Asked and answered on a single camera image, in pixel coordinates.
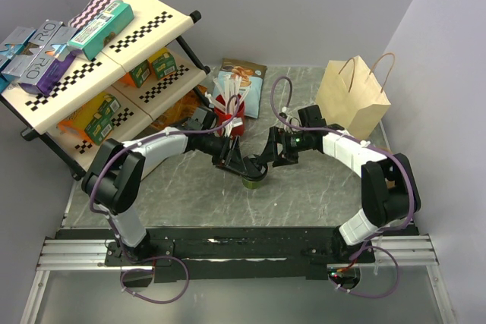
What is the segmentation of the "black plastic cup lid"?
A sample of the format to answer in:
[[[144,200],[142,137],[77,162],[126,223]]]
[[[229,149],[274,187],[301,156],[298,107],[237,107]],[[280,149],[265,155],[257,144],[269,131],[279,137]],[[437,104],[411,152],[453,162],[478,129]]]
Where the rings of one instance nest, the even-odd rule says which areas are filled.
[[[258,182],[262,181],[267,176],[268,165],[259,164],[256,157],[246,156],[243,158],[243,163],[245,166],[245,173],[242,177],[246,181]]]

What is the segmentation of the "green paper coffee cup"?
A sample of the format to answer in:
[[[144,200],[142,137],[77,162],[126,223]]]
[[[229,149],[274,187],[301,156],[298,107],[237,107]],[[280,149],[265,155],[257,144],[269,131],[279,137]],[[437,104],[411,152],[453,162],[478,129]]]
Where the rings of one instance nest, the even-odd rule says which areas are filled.
[[[264,181],[263,179],[260,180],[250,180],[247,178],[242,179],[243,185],[249,190],[258,189],[262,185],[263,181]]]

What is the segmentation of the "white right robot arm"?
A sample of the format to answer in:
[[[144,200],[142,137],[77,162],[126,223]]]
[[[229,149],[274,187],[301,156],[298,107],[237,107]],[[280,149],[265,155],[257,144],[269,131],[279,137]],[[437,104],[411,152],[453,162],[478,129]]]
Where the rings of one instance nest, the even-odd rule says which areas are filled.
[[[331,245],[333,256],[348,262],[372,238],[404,229],[421,207],[415,178],[408,158],[378,149],[366,140],[353,137],[344,127],[328,124],[316,105],[298,111],[299,125],[292,125],[286,110],[273,110],[284,127],[272,127],[261,165],[274,167],[298,162],[298,154],[317,150],[334,158],[361,179],[361,208],[337,228]]]

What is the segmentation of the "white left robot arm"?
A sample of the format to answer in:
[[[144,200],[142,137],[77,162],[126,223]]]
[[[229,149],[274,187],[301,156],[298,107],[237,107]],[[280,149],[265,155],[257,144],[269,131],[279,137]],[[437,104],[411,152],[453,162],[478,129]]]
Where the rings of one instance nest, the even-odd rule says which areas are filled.
[[[125,142],[109,138],[102,143],[81,188],[90,197],[90,211],[105,217],[130,263],[140,265],[154,254],[150,234],[134,207],[143,178],[166,159],[187,151],[221,159],[231,131],[242,125],[236,115],[218,125],[214,112],[199,107],[191,117],[147,137]]]

